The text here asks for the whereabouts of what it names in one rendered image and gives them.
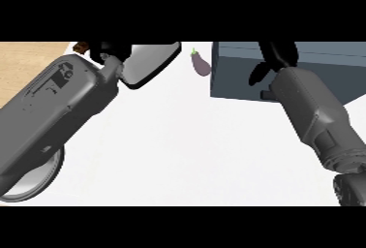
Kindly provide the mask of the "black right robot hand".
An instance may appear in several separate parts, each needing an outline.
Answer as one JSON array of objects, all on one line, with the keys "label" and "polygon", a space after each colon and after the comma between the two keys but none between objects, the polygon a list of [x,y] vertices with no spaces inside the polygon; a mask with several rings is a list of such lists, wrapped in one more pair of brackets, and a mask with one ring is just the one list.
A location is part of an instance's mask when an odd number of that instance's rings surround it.
[{"label": "black right robot hand", "polygon": [[298,47],[294,42],[260,42],[258,46],[263,61],[251,71],[250,86],[263,81],[270,71],[279,72],[298,65]]}]

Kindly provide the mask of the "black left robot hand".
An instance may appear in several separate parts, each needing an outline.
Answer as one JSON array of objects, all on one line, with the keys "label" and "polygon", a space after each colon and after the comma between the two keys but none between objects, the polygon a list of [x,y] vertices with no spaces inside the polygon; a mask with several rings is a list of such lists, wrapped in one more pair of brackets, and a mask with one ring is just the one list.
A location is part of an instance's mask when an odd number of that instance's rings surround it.
[{"label": "black left robot hand", "polygon": [[101,65],[105,64],[102,53],[115,56],[120,61],[124,61],[132,54],[132,44],[126,44],[123,42],[90,42],[89,49],[90,58]]}]

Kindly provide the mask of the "dark grey-blue drawer box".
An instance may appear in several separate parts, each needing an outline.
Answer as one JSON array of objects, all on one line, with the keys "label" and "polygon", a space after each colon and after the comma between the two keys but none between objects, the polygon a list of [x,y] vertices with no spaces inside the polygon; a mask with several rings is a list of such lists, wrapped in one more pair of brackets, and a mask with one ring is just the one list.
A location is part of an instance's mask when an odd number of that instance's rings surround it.
[{"label": "dark grey-blue drawer box", "polygon": [[[297,66],[312,71],[346,105],[366,94],[366,42],[297,42]],[[210,96],[260,101],[276,76],[250,86],[255,65],[263,62],[257,42],[214,42],[211,45]]]}]

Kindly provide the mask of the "small brown object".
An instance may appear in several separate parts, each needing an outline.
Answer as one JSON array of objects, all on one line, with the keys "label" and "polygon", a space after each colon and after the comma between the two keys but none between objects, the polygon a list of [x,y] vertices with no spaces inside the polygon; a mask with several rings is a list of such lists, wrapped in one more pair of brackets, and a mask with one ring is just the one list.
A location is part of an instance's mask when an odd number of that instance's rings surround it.
[{"label": "small brown object", "polygon": [[84,54],[89,49],[90,47],[87,42],[78,42],[72,47],[72,50],[80,54]]}]

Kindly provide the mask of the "grey tray with black rim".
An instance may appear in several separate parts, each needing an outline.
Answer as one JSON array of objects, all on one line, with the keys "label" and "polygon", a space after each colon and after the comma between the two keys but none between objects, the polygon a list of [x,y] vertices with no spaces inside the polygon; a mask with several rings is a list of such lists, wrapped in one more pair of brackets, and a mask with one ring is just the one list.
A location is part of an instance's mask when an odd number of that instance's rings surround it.
[{"label": "grey tray with black rim", "polygon": [[133,45],[124,60],[121,81],[130,89],[139,89],[161,73],[182,51],[182,43]]}]

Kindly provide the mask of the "purple eggplant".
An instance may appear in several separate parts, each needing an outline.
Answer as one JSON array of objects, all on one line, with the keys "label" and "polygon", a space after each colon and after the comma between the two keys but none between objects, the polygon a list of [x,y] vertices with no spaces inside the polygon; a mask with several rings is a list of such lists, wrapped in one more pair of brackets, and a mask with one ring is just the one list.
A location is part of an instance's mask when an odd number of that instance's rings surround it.
[{"label": "purple eggplant", "polygon": [[192,50],[192,63],[196,73],[205,77],[211,72],[211,67],[207,61],[202,59],[199,52],[193,49]]}]

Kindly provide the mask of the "grey round plate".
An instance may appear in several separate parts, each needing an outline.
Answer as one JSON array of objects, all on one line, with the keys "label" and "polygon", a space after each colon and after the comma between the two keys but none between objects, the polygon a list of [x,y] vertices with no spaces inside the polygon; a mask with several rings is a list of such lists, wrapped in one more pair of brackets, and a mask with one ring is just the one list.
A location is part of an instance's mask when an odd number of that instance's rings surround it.
[{"label": "grey round plate", "polygon": [[22,202],[34,198],[50,186],[65,161],[65,149],[61,148],[49,161],[33,169],[0,197],[2,202]]}]

